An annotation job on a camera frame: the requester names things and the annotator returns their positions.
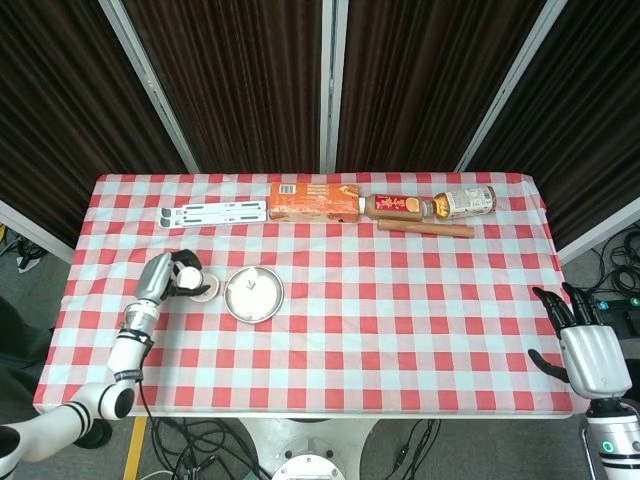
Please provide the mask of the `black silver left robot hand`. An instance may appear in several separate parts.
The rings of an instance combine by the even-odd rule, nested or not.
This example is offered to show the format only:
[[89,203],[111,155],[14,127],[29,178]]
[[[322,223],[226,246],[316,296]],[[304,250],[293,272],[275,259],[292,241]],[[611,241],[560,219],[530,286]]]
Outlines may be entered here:
[[203,273],[200,260],[191,250],[157,255],[142,270],[135,290],[136,299],[160,305],[169,297],[197,297],[208,292],[211,286],[203,282],[195,287],[178,285],[178,275],[187,267],[193,267],[198,274]]

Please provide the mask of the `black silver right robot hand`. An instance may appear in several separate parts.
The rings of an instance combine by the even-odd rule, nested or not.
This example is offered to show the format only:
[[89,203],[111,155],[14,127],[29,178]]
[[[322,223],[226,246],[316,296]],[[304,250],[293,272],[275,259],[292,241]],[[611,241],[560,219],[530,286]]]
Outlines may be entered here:
[[535,349],[528,351],[534,365],[548,376],[571,386],[587,400],[621,398],[632,379],[619,340],[603,323],[594,298],[564,282],[570,301],[540,287],[532,289],[542,302],[559,341],[563,366],[546,361]]

